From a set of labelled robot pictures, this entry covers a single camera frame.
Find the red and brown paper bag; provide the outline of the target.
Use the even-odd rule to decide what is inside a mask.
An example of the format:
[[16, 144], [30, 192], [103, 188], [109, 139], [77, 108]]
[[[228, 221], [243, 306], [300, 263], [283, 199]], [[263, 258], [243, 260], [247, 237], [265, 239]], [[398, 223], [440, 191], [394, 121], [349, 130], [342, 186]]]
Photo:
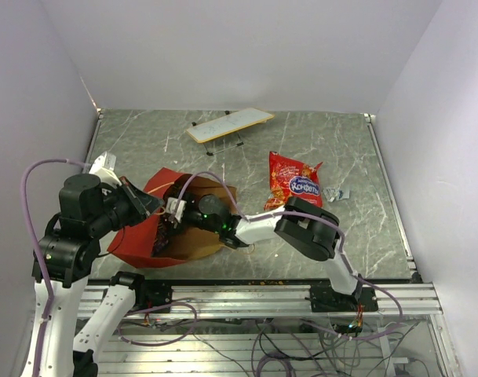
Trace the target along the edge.
[[[177, 198], [191, 174], [177, 172], [163, 167], [144, 187], [144, 192], [167, 200], [168, 197]], [[198, 207], [198, 200], [207, 194], [214, 194], [222, 200], [225, 208], [236, 214], [232, 201], [224, 186], [204, 176], [198, 176], [192, 180], [184, 192], [183, 199]], [[213, 230], [196, 228], [185, 225], [183, 232], [173, 232], [169, 229], [169, 245], [158, 257], [151, 257], [151, 248], [155, 240], [156, 228], [159, 220], [167, 220], [167, 214], [161, 214], [161, 210], [152, 215], [148, 220], [134, 227], [125, 227], [118, 231], [108, 246], [108, 253], [123, 260], [127, 264], [138, 269], [165, 268], [180, 265], [185, 262], [202, 259], [216, 254], [225, 246], [220, 241], [220, 236]]]

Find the red candy bag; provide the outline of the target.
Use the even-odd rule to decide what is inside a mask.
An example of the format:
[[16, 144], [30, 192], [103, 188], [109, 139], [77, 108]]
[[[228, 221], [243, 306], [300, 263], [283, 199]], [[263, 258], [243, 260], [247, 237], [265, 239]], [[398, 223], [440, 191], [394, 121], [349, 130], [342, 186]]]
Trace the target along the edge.
[[317, 207], [323, 207], [318, 171], [323, 162], [309, 166], [301, 161], [269, 153], [270, 196], [264, 210], [274, 210], [287, 203], [290, 197], [299, 197]]

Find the small white blue wrapper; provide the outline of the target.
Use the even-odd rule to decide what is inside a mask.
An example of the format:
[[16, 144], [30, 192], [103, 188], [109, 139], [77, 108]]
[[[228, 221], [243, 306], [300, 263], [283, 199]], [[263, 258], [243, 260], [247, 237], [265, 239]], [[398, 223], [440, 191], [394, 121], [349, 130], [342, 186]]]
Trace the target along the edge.
[[323, 194], [329, 203], [333, 203], [348, 199], [350, 197], [350, 189], [325, 187], [323, 188]]

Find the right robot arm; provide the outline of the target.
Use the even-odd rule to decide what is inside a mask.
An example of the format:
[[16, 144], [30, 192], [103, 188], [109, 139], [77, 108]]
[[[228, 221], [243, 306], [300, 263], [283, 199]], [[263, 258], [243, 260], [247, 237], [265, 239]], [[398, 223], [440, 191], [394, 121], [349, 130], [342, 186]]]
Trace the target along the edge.
[[345, 256], [345, 234], [338, 218], [300, 197], [291, 197], [274, 210], [243, 217], [211, 194], [193, 201], [170, 197], [166, 210], [173, 232], [189, 228], [212, 232], [232, 249], [280, 238], [306, 258], [323, 264], [339, 309], [351, 310], [361, 301], [363, 284]]

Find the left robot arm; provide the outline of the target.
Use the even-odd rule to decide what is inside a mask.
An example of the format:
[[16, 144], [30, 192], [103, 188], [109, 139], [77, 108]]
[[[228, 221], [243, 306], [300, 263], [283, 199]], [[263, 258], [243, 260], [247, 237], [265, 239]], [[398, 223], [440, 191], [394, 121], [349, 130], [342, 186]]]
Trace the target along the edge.
[[111, 171], [76, 174], [59, 192], [60, 211], [34, 249], [35, 322], [24, 376], [95, 376], [95, 361], [121, 318], [142, 310], [148, 293], [143, 277], [118, 273], [105, 303], [82, 335], [75, 334], [78, 307], [100, 239], [150, 218], [163, 201], [117, 178]]

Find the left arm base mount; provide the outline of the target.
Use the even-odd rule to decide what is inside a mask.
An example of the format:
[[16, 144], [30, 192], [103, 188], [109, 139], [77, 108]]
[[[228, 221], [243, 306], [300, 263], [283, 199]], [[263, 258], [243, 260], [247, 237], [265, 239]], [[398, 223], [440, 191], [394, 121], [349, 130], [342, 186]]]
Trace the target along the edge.
[[141, 310], [168, 305], [172, 302], [173, 290], [166, 284], [144, 282], [136, 289], [136, 300], [133, 309]]

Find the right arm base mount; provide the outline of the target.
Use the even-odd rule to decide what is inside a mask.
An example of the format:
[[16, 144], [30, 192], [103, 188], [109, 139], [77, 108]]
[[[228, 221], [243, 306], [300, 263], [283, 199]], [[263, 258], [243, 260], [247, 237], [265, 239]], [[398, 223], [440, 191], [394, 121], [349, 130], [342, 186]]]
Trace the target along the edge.
[[358, 308], [365, 313], [378, 311], [378, 300], [371, 287], [364, 287], [357, 297], [337, 293], [329, 286], [315, 285], [310, 287], [305, 300], [314, 313], [357, 313]]

